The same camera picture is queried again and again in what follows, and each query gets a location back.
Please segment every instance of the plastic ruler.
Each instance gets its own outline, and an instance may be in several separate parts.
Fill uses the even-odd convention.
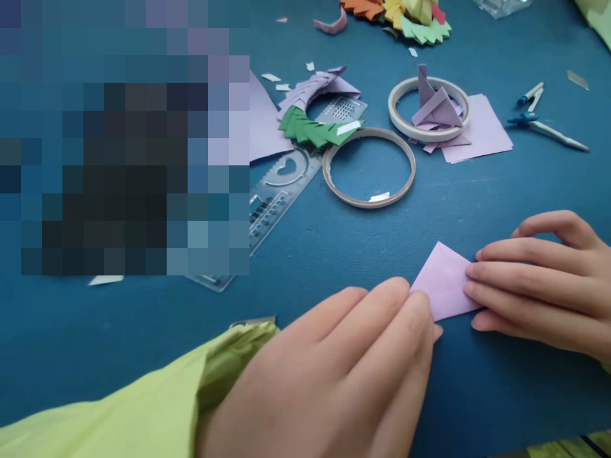
[[[361,117],[367,104],[344,97],[335,98],[315,119],[324,124],[356,121]],[[297,197],[306,188],[321,167],[326,147],[303,148],[284,154],[250,191],[250,256],[274,229]],[[295,162],[295,171],[280,174],[289,160]],[[234,275],[188,275],[187,278],[214,291],[221,292]]]

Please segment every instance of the blue table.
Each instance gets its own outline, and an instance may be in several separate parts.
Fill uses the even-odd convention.
[[[538,112],[591,152],[515,130],[513,151],[458,165],[446,164],[440,151],[428,156],[415,147],[414,186],[378,211],[344,204],[318,174],[257,251],[250,276],[237,278],[222,294],[183,277],[129,277],[106,288],[87,288],[83,277],[2,277],[0,425],[99,399],[231,322],[276,315],[284,327],[346,286],[373,288],[394,275],[413,281],[438,240],[472,257],[488,242],[508,237],[524,218],[567,208],[611,242],[605,207],[611,59],[602,41],[571,1],[538,0],[499,21],[471,0],[442,7],[451,38],[435,47],[415,46],[420,57],[414,59],[380,25],[352,16],[338,36],[316,30],[312,19],[338,17],[335,2],[257,0],[251,68],[294,85],[308,77],[306,62],[313,60],[319,70],[345,64],[345,78],[369,104],[367,125],[382,128],[391,128],[390,90],[414,76],[417,63],[468,94],[486,94],[502,120],[520,95],[544,81]],[[275,22],[283,16],[287,24]],[[568,81],[567,69],[585,77],[590,92]],[[264,84],[280,101],[283,95]],[[380,177],[391,188],[399,185],[404,175],[388,166],[403,170],[405,164],[390,151],[380,146],[386,168],[372,160],[366,145],[353,151],[345,167],[339,161],[344,189],[362,198],[360,190],[375,190]],[[252,184],[273,161],[251,167]],[[383,175],[371,178],[370,166]],[[596,361],[478,334],[471,318],[442,323],[413,456],[477,457],[611,426],[611,380]]]

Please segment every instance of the tape roll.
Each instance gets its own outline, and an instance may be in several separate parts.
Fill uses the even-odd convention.
[[[407,183],[405,184],[405,186],[403,186],[403,188],[399,190],[398,193],[393,194],[388,198],[379,198],[380,196],[377,196],[378,199],[373,202],[357,200],[348,197],[347,195],[339,191],[331,180],[331,161],[333,160],[333,157],[335,157],[335,155],[340,150],[340,148],[342,148],[343,145],[364,137],[379,137],[385,140],[390,140],[391,142],[395,143],[397,146],[399,146],[399,148],[404,151],[405,155],[407,155],[409,163],[412,166],[412,172],[409,176],[409,179],[407,180]],[[366,209],[386,207],[387,205],[394,204],[397,200],[402,198],[412,186],[412,183],[414,182],[414,177],[416,176],[416,159],[414,158],[414,153],[412,152],[406,141],[399,137],[396,133],[391,132],[390,130],[373,127],[360,128],[356,132],[354,132],[354,134],[348,137],[348,139],[344,143],[342,143],[342,146],[332,146],[331,148],[328,148],[325,151],[325,154],[323,155],[323,174],[325,176],[325,181],[327,182],[329,188],[333,191],[335,195],[337,195],[347,204]]]
[[[453,85],[449,81],[440,78],[427,78],[433,89],[439,90],[444,88],[447,94],[454,99],[463,109],[463,126],[451,127],[447,129],[425,130],[405,121],[397,111],[397,102],[408,92],[418,90],[418,78],[409,78],[397,86],[390,92],[388,96],[388,112],[390,120],[399,131],[410,138],[420,140],[426,143],[442,142],[458,137],[461,132],[467,127],[471,120],[471,110],[469,108],[469,99],[460,87]]]

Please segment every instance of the yellow-green sleeve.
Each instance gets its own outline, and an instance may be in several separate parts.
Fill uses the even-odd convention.
[[[279,330],[238,326],[165,368],[89,403],[0,428],[2,458],[192,458],[199,413],[218,405]]]

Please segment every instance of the paper strip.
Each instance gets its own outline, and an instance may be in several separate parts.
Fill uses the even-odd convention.
[[[377,196],[372,196],[369,199],[369,202],[378,202],[380,200],[384,200],[384,199],[387,199],[389,197],[390,197],[390,192],[385,192],[384,194],[380,194],[380,195],[377,195]]]
[[[341,14],[338,20],[332,24],[326,24],[314,19],[314,26],[317,29],[322,30],[324,33],[329,35],[336,35],[344,30],[348,24],[348,18],[346,17],[346,11],[341,6],[339,7]]]
[[[337,128],[337,135],[343,135],[346,132],[349,132],[350,130],[353,130],[354,128],[359,128],[361,127],[361,123],[359,121],[352,121],[351,123],[348,124],[344,124],[341,127]]]
[[[431,301],[433,320],[480,309],[482,306],[463,293],[467,283],[465,268],[471,264],[460,254],[437,242],[416,277],[411,291],[424,291]]]
[[[116,282],[122,281],[123,278],[125,278],[124,275],[98,275],[97,277],[94,277],[94,279],[89,282],[89,286],[116,283]]]
[[[571,80],[572,82],[574,82],[576,85],[581,86],[583,89],[585,89],[587,91],[590,90],[589,86],[587,85],[587,81],[585,80],[585,78],[582,78],[578,74],[571,72],[571,70],[567,70],[566,71],[566,75],[568,76],[568,79]]]
[[[276,75],[272,75],[271,73],[263,73],[261,76],[263,76],[266,80],[271,81],[272,83],[281,81],[280,78],[278,78]]]

